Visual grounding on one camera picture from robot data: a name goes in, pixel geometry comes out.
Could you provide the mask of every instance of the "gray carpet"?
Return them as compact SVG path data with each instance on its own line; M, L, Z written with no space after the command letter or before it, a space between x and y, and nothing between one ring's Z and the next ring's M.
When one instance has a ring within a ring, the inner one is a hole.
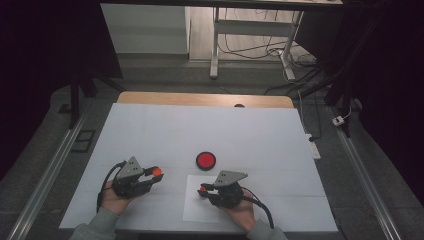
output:
M219 69L218 79L209 79L207 65L194 67L149 67L123 69L124 80L116 80L131 91L222 93L262 95L266 89L279 86L282 69L274 65ZM43 207L31 227L27 239L67 239L70 231L58 226L73 196L80 177L101 133L103 124L118 92L100 81L91 111L82 126L82 134L73 145ZM269 95L286 95L288 88L277 89ZM289 239L386 239L374 210L368 203L343 146L322 104L324 91L303 99L305 127L313 136L321 154L316 165L324 184L330 206L340 227L337 233L287 233ZM43 124L8 175L0 183L0 239L5 239L45 167L62 140L69 125L69 114L58 113L63 104L69 104L69 88L56 91L51 108ZM422 239L424 210L390 160L362 129L354 108L350 130L352 139L378 190L387 204L403 239ZM138 239L137 233L118 232L118 239Z

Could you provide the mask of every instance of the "gray sleeve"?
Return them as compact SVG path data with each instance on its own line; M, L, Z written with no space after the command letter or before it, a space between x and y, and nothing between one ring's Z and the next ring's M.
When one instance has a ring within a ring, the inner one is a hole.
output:
M250 240L287 240L283 230L279 227L271 229L262 220L258 220L252 230L247 234Z
M100 208L88 225L83 223L75 228L70 240L113 240L118 219L118 215L105 208Z

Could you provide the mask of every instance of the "white wall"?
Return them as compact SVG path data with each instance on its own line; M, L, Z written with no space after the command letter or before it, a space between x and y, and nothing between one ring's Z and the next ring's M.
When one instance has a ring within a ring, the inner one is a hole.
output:
M101 4L117 53L189 52L188 7Z

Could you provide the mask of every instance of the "hand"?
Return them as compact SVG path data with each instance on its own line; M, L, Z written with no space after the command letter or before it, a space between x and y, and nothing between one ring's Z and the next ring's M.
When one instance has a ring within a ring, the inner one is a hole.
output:
M118 197L111 187L112 181L107 182L105 186L105 189L107 190L103 191L102 207L108 209L116 215L121 215L125 209L127 209L130 202L135 198L126 199Z
M244 196L253 198L252 194L243 189ZM242 200L239 205L232 209L218 207L228 214L235 224L241 227L245 232L250 232L256 224L255 215L253 212L253 203Z

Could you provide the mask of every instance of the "white tabletop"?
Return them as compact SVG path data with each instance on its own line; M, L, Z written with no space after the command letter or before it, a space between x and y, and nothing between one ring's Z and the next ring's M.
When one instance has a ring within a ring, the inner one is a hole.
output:
M206 172L195 163L203 151L217 159ZM109 113L60 228L74 228L95 216L106 174L131 156L142 167L161 167L164 177L130 204L118 229L241 232L210 204L205 204L206 220L183 219L202 201L187 197L197 194L193 181L232 170L249 174L240 185L260 198L283 231L337 231L296 109L119 103ZM263 210L255 213L267 222Z

